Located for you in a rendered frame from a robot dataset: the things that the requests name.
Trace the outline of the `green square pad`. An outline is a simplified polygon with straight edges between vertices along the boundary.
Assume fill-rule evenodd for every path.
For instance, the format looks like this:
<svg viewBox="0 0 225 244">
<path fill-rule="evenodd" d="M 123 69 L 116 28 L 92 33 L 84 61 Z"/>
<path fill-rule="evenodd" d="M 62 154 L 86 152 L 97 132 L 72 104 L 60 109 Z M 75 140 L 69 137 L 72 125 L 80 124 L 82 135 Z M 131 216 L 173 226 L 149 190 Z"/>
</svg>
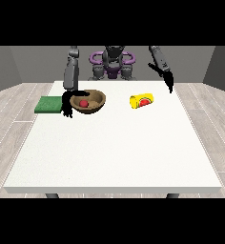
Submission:
<svg viewBox="0 0 225 244">
<path fill-rule="evenodd" d="M 62 98 L 60 96 L 41 96 L 35 113 L 61 113 Z"/>
</svg>

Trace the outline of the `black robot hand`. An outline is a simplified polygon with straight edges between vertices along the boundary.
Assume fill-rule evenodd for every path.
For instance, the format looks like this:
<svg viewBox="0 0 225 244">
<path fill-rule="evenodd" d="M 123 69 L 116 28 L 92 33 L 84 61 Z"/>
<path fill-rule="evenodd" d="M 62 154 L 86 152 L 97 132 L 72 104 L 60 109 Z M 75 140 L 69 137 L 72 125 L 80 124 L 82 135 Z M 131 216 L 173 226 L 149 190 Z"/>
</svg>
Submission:
<svg viewBox="0 0 225 244">
<path fill-rule="evenodd" d="M 152 63 L 149 63 L 148 66 L 151 69 L 153 69 L 154 71 L 156 71 L 158 73 L 158 75 L 164 79 L 164 82 L 167 85 L 167 87 L 169 88 L 169 91 L 173 92 L 174 76 L 173 76 L 172 72 L 170 70 L 163 71 L 158 66 L 156 66 Z"/>
<path fill-rule="evenodd" d="M 86 91 L 65 91 L 62 95 L 62 107 L 61 110 L 64 116 L 72 117 L 72 105 L 71 98 L 73 96 L 89 96 L 90 94 Z"/>
</svg>

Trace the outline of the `brown wooden bowl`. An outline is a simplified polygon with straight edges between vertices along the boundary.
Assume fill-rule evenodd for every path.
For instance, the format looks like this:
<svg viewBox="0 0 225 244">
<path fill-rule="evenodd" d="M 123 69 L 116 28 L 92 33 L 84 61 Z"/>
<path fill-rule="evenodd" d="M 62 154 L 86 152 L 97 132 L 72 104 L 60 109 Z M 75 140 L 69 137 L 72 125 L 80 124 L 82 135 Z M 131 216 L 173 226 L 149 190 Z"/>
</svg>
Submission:
<svg viewBox="0 0 225 244">
<path fill-rule="evenodd" d="M 98 90 L 87 90 L 89 96 L 72 96 L 71 105 L 78 112 L 84 114 L 92 114 L 98 112 L 106 102 L 106 95 L 102 91 Z M 88 106 L 86 108 L 80 106 L 80 102 L 86 100 Z"/>
</svg>

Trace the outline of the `yellow cup with melon print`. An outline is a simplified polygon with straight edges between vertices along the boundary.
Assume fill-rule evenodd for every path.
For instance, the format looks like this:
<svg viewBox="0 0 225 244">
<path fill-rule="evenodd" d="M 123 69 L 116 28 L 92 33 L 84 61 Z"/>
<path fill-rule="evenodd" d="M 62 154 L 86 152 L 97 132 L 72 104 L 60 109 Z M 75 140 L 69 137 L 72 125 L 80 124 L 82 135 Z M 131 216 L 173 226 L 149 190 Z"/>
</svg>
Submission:
<svg viewBox="0 0 225 244">
<path fill-rule="evenodd" d="M 153 95 L 151 93 L 142 93 L 138 95 L 132 95 L 130 97 L 130 105 L 133 109 L 138 109 L 154 102 Z"/>
</svg>

